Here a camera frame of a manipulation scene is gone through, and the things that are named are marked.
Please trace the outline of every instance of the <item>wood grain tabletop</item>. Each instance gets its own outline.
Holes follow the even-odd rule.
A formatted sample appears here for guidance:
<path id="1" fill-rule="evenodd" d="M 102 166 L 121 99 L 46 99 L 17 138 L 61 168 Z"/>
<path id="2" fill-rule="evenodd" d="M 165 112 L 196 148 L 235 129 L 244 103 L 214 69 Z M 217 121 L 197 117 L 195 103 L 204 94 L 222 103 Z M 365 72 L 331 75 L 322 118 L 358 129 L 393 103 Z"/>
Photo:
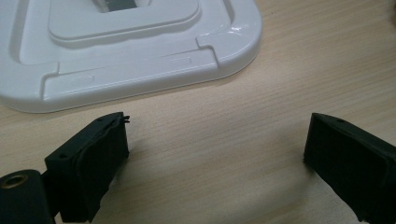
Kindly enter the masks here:
<path id="1" fill-rule="evenodd" d="M 123 111 L 131 155 L 94 224 L 359 223 L 304 145 L 313 112 L 396 145 L 395 1 L 256 3 L 260 53 L 231 77 L 49 114 L 0 105 L 0 176 L 44 172 L 67 139 Z"/>

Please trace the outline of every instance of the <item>white plastic lid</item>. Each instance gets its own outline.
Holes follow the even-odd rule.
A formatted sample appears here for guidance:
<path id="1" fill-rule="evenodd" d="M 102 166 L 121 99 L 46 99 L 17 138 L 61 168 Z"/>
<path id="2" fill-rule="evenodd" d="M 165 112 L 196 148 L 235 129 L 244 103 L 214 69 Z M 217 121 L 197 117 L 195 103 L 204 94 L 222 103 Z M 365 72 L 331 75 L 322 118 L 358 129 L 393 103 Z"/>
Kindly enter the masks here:
<path id="1" fill-rule="evenodd" d="M 140 6 L 0 1 L 1 101 L 34 113 L 90 105 L 227 77 L 258 53 L 262 18 L 253 0 Z"/>

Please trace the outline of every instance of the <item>dark object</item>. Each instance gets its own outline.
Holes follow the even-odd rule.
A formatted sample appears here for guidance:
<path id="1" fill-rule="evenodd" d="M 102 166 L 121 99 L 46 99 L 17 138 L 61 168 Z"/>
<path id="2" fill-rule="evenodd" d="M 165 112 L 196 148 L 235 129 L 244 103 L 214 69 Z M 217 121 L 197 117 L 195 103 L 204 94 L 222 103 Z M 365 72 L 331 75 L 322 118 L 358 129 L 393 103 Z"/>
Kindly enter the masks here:
<path id="1" fill-rule="evenodd" d="M 136 7 L 134 0 L 105 0 L 109 11 L 118 11 Z"/>
<path id="2" fill-rule="evenodd" d="M 122 112 L 96 119 L 46 159 L 48 170 L 0 178 L 0 220 L 7 224 L 92 221 L 108 186 L 128 157 Z"/>
<path id="3" fill-rule="evenodd" d="M 342 119 L 313 114 L 304 162 L 359 221 L 396 222 L 396 147 Z"/>

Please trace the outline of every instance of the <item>light wood surface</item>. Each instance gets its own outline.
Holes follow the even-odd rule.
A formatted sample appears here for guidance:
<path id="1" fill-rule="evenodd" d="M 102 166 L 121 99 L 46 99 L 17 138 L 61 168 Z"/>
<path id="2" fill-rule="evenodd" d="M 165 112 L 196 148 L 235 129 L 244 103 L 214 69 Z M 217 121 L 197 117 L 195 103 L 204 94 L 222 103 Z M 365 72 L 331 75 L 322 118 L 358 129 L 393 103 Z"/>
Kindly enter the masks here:
<path id="1" fill-rule="evenodd" d="M 395 1 L 256 2 L 261 50 L 232 77 L 50 114 L 0 105 L 0 175 L 44 172 L 67 139 L 123 111 L 131 157 L 94 224 L 359 223 L 304 166 L 304 144 L 319 112 L 396 145 Z"/>

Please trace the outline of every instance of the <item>white container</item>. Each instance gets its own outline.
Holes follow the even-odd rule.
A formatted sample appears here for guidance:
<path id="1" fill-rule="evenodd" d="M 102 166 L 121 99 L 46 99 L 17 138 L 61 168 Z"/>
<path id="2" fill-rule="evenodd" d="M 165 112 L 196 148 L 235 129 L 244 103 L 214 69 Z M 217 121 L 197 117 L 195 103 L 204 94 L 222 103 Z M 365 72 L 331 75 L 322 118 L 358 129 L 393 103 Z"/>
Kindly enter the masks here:
<path id="1" fill-rule="evenodd" d="M 43 113 L 230 76 L 257 55 L 254 0 L 0 1 L 0 100 Z"/>

